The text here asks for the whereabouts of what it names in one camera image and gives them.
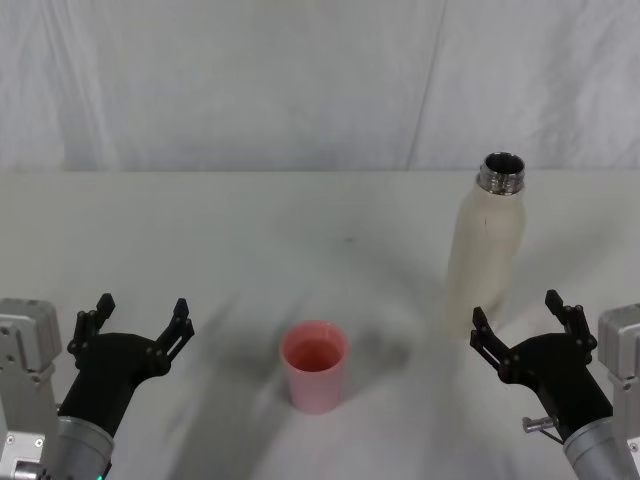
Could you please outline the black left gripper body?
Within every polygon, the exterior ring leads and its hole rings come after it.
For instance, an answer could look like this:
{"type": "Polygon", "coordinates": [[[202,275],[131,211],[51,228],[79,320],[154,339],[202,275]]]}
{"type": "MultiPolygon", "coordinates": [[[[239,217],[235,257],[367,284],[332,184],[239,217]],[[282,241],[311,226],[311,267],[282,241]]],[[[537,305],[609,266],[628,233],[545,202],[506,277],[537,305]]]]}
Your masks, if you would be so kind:
{"type": "Polygon", "coordinates": [[[110,436],[116,434],[138,386],[169,372],[169,357],[159,344],[135,334],[74,339],[67,350],[78,373],[59,415],[89,422],[110,436]]]}

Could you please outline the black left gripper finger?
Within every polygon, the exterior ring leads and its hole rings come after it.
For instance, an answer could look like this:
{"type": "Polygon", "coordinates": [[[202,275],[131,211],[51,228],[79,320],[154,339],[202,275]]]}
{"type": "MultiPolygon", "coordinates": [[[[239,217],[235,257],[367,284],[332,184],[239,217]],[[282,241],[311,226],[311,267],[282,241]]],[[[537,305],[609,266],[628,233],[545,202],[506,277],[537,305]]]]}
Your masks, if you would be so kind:
{"type": "Polygon", "coordinates": [[[148,349],[151,375],[166,375],[173,360],[193,336],[194,327],[189,317],[187,300],[179,298],[168,326],[148,349]]]}
{"type": "Polygon", "coordinates": [[[88,345],[88,341],[100,333],[115,307],[113,296],[110,293],[103,293],[94,309],[79,311],[76,316],[74,334],[67,346],[67,351],[73,356],[78,356],[80,351],[88,345]]]}

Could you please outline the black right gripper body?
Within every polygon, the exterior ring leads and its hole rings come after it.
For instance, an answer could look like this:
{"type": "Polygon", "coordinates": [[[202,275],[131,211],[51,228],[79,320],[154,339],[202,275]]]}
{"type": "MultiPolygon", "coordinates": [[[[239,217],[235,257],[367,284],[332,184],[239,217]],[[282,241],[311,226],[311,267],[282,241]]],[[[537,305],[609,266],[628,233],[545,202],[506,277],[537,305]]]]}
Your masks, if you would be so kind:
{"type": "Polygon", "coordinates": [[[613,407],[588,365],[597,341],[549,333],[511,347],[503,358],[503,382],[529,388],[562,440],[582,427],[613,415],[613,407]]]}

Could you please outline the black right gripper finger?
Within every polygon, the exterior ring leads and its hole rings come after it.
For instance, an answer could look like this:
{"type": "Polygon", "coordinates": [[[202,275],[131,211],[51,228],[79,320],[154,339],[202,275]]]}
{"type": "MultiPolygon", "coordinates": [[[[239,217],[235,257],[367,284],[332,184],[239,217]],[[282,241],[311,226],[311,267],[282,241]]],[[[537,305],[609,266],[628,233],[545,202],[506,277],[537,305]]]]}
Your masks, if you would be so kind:
{"type": "Polygon", "coordinates": [[[481,307],[474,308],[472,323],[474,328],[470,334],[470,346],[496,371],[503,383],[518,383],[520,380],[519,352],[507,347],[495,335],[481,307]]]}
{"type": "Polygon", "coordinates": [[[591,352],[597,347],[597,340],[591,334],[583,307],[566,305],[554,289],[546,292],[545,305],[563,326],[565,333],[573,338],[583,354],[591,356],[591,352]]]}

